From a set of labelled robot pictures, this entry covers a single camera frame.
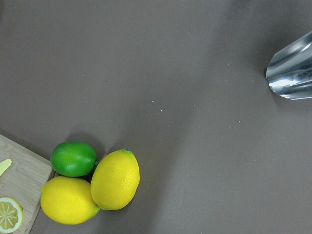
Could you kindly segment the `wooden cutting board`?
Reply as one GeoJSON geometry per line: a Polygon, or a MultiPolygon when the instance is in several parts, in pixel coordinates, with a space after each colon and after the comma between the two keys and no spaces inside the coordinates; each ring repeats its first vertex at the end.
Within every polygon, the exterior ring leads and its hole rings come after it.
{"type": "Polygon", "coordinates": [[[30,233],[40,209],[42,186],[55,174],[50,161],[0,136],[0,160],[12,163],[0,176],[0,196],[15,199],[23,208],[22,225],[16,234],[30,233]]]}

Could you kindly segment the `yellow lemon outer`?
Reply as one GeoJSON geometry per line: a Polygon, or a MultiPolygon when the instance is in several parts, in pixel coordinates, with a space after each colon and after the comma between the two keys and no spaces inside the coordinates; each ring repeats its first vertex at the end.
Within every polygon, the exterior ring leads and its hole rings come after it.
{"type": "Polygon", "coordinates": [[[133,152],[126,148],[106,155],[91,180],[91,196],[102,210],[119,210],[136,194],[140,171],[133,152]]]}

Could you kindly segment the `upper lemon slice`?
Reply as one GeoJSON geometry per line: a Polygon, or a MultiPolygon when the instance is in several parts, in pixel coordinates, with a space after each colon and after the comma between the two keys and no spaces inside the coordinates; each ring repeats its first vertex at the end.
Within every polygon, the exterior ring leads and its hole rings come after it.
{"type": "Polygon", "coordinates": [[[23,211],[20,204],[12,197],[0,198],[0,232],[10,234],[22,225],[23,211]]]}

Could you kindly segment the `yellow lemon near board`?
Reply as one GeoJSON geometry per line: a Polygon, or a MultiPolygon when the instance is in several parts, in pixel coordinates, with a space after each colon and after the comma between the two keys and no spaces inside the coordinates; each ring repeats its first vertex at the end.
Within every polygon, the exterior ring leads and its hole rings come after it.
{"type": "Polygon", "coordinates": [[[81,224],[100,211],[88,181],[61,175],[43,185],[40,204],[50,219],[65,225],[81,224]]]}

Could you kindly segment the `green lime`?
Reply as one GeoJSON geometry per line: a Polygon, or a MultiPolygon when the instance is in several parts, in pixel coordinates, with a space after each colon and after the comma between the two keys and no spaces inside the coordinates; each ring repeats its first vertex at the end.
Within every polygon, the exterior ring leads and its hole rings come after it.
{"type": "Polygon", "coordinates": [[[95,150],[79,141],[62,142],[52,151],[53,169],[63,176],[80,177],[90,174],[98,165],[95,150]]]}

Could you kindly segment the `metal ice scoop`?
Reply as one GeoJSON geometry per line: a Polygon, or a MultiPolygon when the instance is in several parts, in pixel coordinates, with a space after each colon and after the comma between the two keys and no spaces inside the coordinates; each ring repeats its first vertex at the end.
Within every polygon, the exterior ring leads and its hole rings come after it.
{"type": "Polygon", "coordinates": [[[292,42],[272,57],[266,81],[276,95],[290,100],[312,97],[312,34],[292,42]]]}

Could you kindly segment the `yellow plastic knife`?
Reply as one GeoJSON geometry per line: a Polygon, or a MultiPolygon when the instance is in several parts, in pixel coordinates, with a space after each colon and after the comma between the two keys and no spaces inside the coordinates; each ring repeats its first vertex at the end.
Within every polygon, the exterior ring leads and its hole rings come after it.
{"type": "Polygon", "coordinates": [[[12,160],[7,158],[0,162],[0,176],[11,166],[12,160]]]}

